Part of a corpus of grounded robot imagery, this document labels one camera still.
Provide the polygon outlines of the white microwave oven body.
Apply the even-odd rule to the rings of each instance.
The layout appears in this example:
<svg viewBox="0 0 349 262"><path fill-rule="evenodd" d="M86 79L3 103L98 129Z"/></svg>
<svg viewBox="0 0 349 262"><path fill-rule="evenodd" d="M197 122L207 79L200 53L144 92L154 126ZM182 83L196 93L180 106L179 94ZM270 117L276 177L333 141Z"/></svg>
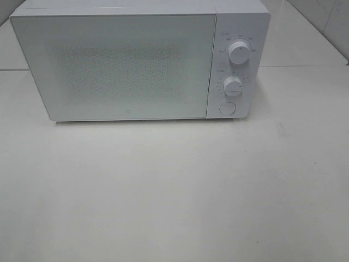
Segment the white microwave oven body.
<svg viewBox="0 0 349 262"><path fill-rule="evenodd" d="M271 18L261 1L25 1L11 14L10 22L12 17L209 14L215 16L215 30L206 115L156 120L244 118L249 112ZM251 47L250 57L243 64L233 64L228 57L227 49L236 40L245 40ZM223 81L230 76L239 77L244 85L235 97L226 96L223 90ZM236 104L233 115L220 113L219 107L225 102Z"/></svg>

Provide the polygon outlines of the round white door button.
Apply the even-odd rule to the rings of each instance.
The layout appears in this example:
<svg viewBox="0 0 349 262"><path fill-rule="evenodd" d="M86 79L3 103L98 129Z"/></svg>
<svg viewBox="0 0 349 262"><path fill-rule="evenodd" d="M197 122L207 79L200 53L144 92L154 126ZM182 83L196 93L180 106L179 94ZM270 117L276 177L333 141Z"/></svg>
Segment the round white door button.
<svg viewBox="0 0 349 262"><path fill-rule="evenodd" d="M223 115L233 115L236 111L236 104L234 102L225 102L220 105L219 111Z"/></svg>

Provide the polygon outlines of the white microwave door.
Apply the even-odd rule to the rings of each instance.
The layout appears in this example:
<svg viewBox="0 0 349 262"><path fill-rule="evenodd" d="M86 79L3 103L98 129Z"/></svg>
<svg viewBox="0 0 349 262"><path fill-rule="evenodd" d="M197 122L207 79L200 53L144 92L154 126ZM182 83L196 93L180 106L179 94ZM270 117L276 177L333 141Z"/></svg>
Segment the white microwave door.
<svg viewBox="0 0 349 262"><path fill-rule="evenodd" d="M215 16L12 17L53 121L204 118Z"/></svg>

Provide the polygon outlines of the upper white power knob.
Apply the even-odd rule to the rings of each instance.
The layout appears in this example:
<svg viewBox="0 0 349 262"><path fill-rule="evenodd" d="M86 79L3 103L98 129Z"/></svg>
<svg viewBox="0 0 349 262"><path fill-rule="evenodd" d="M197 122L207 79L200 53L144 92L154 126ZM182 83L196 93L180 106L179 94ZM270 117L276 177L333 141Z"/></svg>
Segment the upper white power knob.
<svg viewBox="0 0 349 262"><path fill-rule="evenodd" d="M243 64L250 57L251 47L245 40L234 41L227 49L230 62L233 64Z"/></svg>

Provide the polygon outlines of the white timer knob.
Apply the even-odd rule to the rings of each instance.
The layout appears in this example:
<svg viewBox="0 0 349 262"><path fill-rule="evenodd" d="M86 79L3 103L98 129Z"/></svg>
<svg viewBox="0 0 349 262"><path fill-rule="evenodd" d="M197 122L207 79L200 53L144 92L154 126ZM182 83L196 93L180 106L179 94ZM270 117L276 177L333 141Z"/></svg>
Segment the white timer knob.
<svg viewBox="0 0 349 262"><path fill-rule="evenodd" d="M236 76L230 76L223 81L224 94L229 97L238 96L243 89L242 80Z"/></svg>

